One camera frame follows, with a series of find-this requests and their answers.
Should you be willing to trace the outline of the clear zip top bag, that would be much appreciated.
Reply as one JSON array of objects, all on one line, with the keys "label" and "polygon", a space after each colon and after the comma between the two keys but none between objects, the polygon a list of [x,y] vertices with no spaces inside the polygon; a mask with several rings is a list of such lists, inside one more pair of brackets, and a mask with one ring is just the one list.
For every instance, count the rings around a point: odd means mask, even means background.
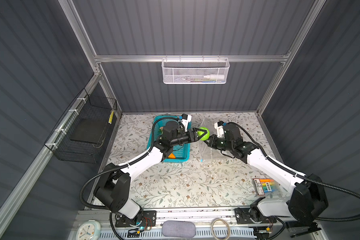
[{"label": "clear zip top bag", "polygon": [[200,162],[211,163],[224,160],[225,157],[221,154],[220,150],[213,149],[209,146],[212,136],[217,135],[217,130],[214,127],[214,122],[207,118],[203,118],[199,128],[206,128],[209,130],[209,138],[205,141],[200,140],[198,142]]}]

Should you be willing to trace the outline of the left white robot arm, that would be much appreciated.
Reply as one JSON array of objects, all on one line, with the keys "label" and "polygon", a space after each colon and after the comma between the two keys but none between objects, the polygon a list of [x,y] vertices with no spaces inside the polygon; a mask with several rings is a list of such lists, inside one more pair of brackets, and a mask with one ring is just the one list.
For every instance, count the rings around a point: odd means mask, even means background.
[{"label": "left white robot arm", "polygon": [[[121,214],[137,225],[142,221],[143,208],[129,197],[132,181],[150,167],[167,159],[175,146],[198,142],[207,134],[208,131],[204,129],[188,129],[188,121],[184,117],[163,117],[156,120],[151,129],[150,147],[123,164],[108,164],[102,172],[85,182],[79,193],[80,202],[91,209]],[[101,201],[101,206],[90,204],[84,199],[85,188],[95,179],[99,180],[94,196]]]}]

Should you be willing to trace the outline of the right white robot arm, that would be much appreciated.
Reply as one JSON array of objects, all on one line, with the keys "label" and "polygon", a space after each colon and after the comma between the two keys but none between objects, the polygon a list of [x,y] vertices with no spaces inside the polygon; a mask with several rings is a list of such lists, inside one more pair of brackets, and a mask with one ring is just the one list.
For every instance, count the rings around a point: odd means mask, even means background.
[{"label": "right white robot arm", "polygon": [[310,224],[315,220],[327,222],[351,222],[360,220],[360,214],[350,217],[327,218],[321,213],[327,209],[329,202],[325,189],[339,191],[360,200],[360,194],[353,191],[326,184],[317,175],[307,176],[304,173],[284,165],[270,157],[264,148],[253,137],[245,142],[241,135],[246,130],[233,122],[219,121],[215,124],[217,134],[210,134],[207,128],[200,128],[198,136],[212,149],[219,150],[222,155],[230,152],[230,158],[236,158],[254,167],[275,180],[290,197],[273,201],[262,198],[255,208],[265,217],[293,217],[302,224]]}]

